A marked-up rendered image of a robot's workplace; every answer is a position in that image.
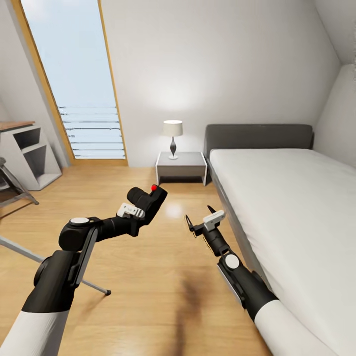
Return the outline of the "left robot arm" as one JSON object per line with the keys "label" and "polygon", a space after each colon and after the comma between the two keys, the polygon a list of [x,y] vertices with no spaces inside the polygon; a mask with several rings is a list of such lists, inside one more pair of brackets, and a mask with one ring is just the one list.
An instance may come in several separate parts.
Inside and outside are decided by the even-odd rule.
{"label": "left robot arm", "polygon": [[138,236],[148,220],[145,211],[123,203],[116,217],[71,219],[62,229],[55,250],[40,264],[34,289],[27,297],[0,356],[57,356],[67,316],[86,271],[95,242],[128,234]]}

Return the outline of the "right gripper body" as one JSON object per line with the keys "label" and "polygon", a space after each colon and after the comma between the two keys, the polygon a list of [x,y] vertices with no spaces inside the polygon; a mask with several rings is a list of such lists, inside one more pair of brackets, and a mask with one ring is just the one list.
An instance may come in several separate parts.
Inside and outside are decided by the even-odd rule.
{"label": "right gripper body", "polygon": [[214,240],[216,240],[216,238],[223,237],[223,235],[217,228],[218,226],[220,226],[220,222],[215,224],[215,229],[208,231],[204,226],[204,223],[202,223],[194,227],[194,233],[196,236],[203,234],[208,244],[210,245]]}

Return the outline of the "camera tripod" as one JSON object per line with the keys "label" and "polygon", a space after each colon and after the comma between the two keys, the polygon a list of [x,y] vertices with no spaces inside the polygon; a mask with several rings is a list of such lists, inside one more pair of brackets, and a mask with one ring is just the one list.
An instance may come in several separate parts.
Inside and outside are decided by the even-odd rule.
{"label": "camera tripod", "polygon": [[[43,258],[42,256],[40,256],[39,254],[36,254],[35,252],[32,252],[28,249],[26,249],[25,247],[22,247],[20,245],[18,245],[17,243],[3,237],[0,235],[0,245],[9,248],[19,254],[22,254],[36,262],[39,262],[40,264],[42,264],[42,262],[46,259]],[[88,285],[96,290],[99,290],[100,292],[105,293],[106,296],[109,296],[111,294],[111,290],[105,290],[101,287],[99,287],[98,285],[91,283],[90,281],[87,281],[85,279],[82,278],[81,282],[85,285]]]}

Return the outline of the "digital camera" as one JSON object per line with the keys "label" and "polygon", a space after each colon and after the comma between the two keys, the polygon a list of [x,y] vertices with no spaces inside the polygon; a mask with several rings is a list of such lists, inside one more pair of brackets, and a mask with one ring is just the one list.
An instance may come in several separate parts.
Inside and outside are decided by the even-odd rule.
{"label": "digital camera", "polygon": [[145,217],[139,218],[137,216],[133,216],[133,218],[137,220],[148,220],[146,225],[149,225],[154,219],[168,195],[167,191],[157,184],[153,185],[151,189],[152,192],[148,194],[138,187],[133,187],[127,193],[127,199],[134,204],[135,207],[145,211]]}

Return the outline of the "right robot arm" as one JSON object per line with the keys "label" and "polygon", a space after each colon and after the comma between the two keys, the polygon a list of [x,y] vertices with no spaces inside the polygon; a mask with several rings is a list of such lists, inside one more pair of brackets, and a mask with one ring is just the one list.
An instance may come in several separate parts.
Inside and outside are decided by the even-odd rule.
{"label": "right robot arm", "polygon": [[289,311],[256,271],[250,272],[241,264],[217,228],[226,212],[208,208],[212,214],[204,217],[200,225],[193,226],[186,215],[189,230],[196,236],[203,234],[214,255],[221,256],[217,263],[220,274],[247,310],[273,356],[339,356]]}

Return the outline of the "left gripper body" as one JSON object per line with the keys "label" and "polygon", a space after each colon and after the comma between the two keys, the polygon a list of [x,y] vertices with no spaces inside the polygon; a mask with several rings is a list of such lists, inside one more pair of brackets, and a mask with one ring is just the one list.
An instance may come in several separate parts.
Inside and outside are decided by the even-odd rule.
{"label": "left gripper body", "polygon": [[116,217],[109,218],[114,223],[113,237],[117,237],[123,234],[128,234],[132,237],[138,236],[140,229],[140,220],[130,217],[121,218],[116,214]]}

